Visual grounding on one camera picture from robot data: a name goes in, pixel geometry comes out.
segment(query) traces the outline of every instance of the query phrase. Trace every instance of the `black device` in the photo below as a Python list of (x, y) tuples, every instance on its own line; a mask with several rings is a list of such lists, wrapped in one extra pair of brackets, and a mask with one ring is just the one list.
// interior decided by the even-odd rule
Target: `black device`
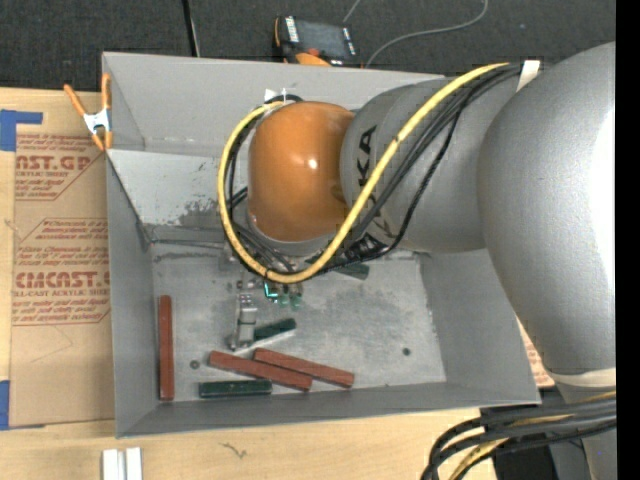
[(346, 25), (278, 16), (274, 27), (274, 48), (277, 56), (291, 64), (362, 66)]

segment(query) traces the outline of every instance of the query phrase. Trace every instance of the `cardboard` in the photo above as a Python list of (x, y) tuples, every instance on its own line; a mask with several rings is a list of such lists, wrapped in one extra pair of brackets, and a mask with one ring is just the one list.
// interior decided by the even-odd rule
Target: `cardboard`
[(17, 127), (9, 424), (110, 418), (105, 157), (62, 91), (2, 89), (0, 108), (43, 113)]

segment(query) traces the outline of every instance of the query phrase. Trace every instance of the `small object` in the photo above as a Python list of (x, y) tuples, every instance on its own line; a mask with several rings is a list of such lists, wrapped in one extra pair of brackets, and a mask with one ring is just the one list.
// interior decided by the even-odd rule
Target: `small object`
[(345, 370), (326, 366), (299, 357), (289, 356), (266, 348), (258, 348), (253, 354), (254, 361), (286, 368), (287, 370), (310, 375), (314, 379), (336, 384), (344, 388), (353, 386), (354, 375)]
[(361, 67), (346, 25), (315, 23), (295, 16), (278, 16), (274, 27), (277, 55), (290, 64)]
[[(253, 342), (243, 345), (244, 349), (251, 349), (258, 346), (266, 346), (274, 341), (289, 338), (296, 333), (297, 324), (293, 318), (285, 318), (270, 324), (256, 327), (253, 333)], [(231, 348), (232, 336), (227, 338), (229, 348)]]
[(278, 298), (282, 295), (282, 287), (273, 281), (265, 281), (262, 285), (264, 296), (271, 302), (278, 302)]
[(273, 384), (268, 379), (201, 382), (198, 386), (200, 398), (270, 395), (272, 391)]
[[(91, 139), (100, 151), (111, 149), (113, 144), (113, 131), (111, 131), (111, 77), (109, 73), (102, 74), (102, 110), (97, 114), (88, 114), (84, 105), (78, 98), (73, 88), (65, 84), (63, 89), (71, 99), (71, 104), (76, 112), (84, 119), (87, 128), (91, 132)], [(98, 128), (104, 128), (104, 141), (98, 136)]]
[(102, 480), (142, 480), (142, 449), (103, 450)]
[(236, 298), (236, 328), (228, 338), (229, 348), (248, 347), (254, 342), (258, 307), (249, 293), (239, 293)]
[(272, 338), (286, 338), (295, 334), (297, 324), (293, 318), (285, 318), (271, 324), (257, 327), (254, 333), (254, 343)]
[(302, 306), (302, 283), (295, 283), (289, 285), (289, 300), (291, 301), (291, 308), (297, 311)]
[(312, 378), (303, 373), (285, 370), (278, 366), (272, 366), (251, 359), (244, 359), (224, 352), (214, 350), (209, 355), (209, 366), (228, 370), (245, 375), (252, 375), (261, 379), (269, 379), (276, 384), (281, 384), (294, 389), (309, 391)]
[(175, 396), (173, 369), (173, 320), (171, 297), (158, 299), (158, 341), (160, 344), (160, 400), (170, 402)]

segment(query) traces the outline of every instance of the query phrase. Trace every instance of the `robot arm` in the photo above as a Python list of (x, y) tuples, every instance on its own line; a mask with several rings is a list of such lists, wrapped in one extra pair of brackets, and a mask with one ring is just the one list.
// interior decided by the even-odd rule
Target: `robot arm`
[[(284, 108), (262, 119), (252, 141), (248, 227), (254, 242), (290, 261), (253, 261), (235, 236), (229, 204), (221, 205), (227, 235), (250, 268), (281, 283), (395, 247), (486, 247), (565, 400), (611, 392), (614, 74), (615, 45), (608, 44), (545, 71), (517, 94), (519, 69), (494, 65), (394, 89), (355, 115), (317, 103), (272, 104), (245, 123)], [(300, 138), (281, 140), (291, 133)], [(231, 198), (225, 180), (236, 147), (231, 141), (221, 162), (221, 201)], [(266, 193), (257, 188), (264, 179)], [(305, 187), (313, 188), (313, 202), (305, 201)], [(363, 240), (373, 245), (355, 253)], [(291, 272), (304, 264), (296, 257), (309, 256), (311, 267)], [(615, 430), (585, 440), (585, 450), (594, 479), (617, 477)]]

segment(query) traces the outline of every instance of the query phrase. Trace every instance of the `yellow cable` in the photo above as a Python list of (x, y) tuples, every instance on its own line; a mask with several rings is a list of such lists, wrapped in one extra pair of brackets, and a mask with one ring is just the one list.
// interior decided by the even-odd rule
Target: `yellow cable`
[(369, 196), (375, 189), (378, 181), (380, 180), (380, 177), (382, 176), (382, 173), (387, 167), (387, 164), (391, 161), (391, 158), (393, 157), (393, 155), (396, 153), (400, 143), (404, 141), (411, 134), (411, 132), (413, 132), (413, 130), (416, 129), (417, 126), (419, 126), (419, 124), (429, 114), (429, 112), (431, 112), (440, 102), (442, 102), (442, 100), (444, 100), (451, 93), (458, 90), (467, 82), (470, 82), (471, 80), (478, 78), (483, 74), (488, 73), (489, 71), (497, 69), (506, 64), (507, 63), (490, 64), (488, 66), (483, 66), (483, 67), (474, 69), (473, 71), (470, 71), (469, 73), (466, 73), (456, 78), (455, 80), (451, 81), (450, 83), (445, 85), (442, 89), (440, 89), (438, 92), (436, 92), (436, 94), (434, 94), (431, 98), (429, 98), (429, 100), (422, 107), (420, 107), (420, 109), (418, 109), (418, 111), (413, 116), (411, 116), (411, 118), (405, 123), (402, 129), (398, 132), (398, 135), (395, 137), (395, 139), (392, 140), (391, 143), (387, 146), (387, 149), (384, 151), (379, 162), (376, 164), (375, 168), (373, 169), (371, 176), (369, 177), (369, 180), (367, 181), (362, 191), (358, 195), (358, 198), (356, 199), (353, 207), (351, 208), (351, 211), (347, 215), (345, 221), (340, 226), (340, 229), (336, 233), (336, 236), (333, 238), (331, 243), (324, 250), (322, 255), (306, 269), (300, 272), (292, 273), (292, 274), (279, 274), (277, 272), (273, 272), (268, 268), (266, 268), (265, 266), (261, 265), (258, 261), (256, 261), (251, 256), (251, 254), (249, 254), (249, 252), (240, 243), (240, 240), (238, 239), (237, 235), (233, 230), (231, 219), (229, 219), (229, 212), (227, 211), (227, 205), (225, 204), (225, 194), (224, 194), (225, 171), (227, 167), (227, 162), (229, 160), (229, 154), (230, 154), (231, 148), (233, 147), (233, 144), (237, 140), (238, 135), (247, 126), (247, 124), (251, 122), (251, 120), (268, 112), (272, 108), (282, 105), (283, 103), (282, 102), (271, 103), (271, 104), (259, 107), (258, 109), (252, 111), (236, 126), (236, 128), (233, 130), (233, 132), (229, 136), (229, 139), (227, 140), (227, 143), (222, 152), (222, 156), (220, 158), (220, 167), (218, 169), (218, 184), (217, 184), (218, 208), (220, 211), (220, 219), (222, 221), (222, 226), (224, 227), (224, 230), (227, 234), (229, 243), (231, 244), (233, 249), (236, 251), (238, 256), (240, 256), (240, 258), (249, 267), (251, 267), (255, 272), (260, 274), (262, 277), (265, 277), (277, 283), (283, 283), (283, 284), (299, 283), (317, 274), (318, 271), (320, 271), (320, 269), (324, 267), (327, 264), (327, 262), (333, 257), (335, 252), (338, 250), (338, 247), (340, 247), (344, 239), (347, 237), (349, 231), (351, 230), (351, 226), (356, 221), (356, 219), (362, 212), (363, 208), (367, 204)]

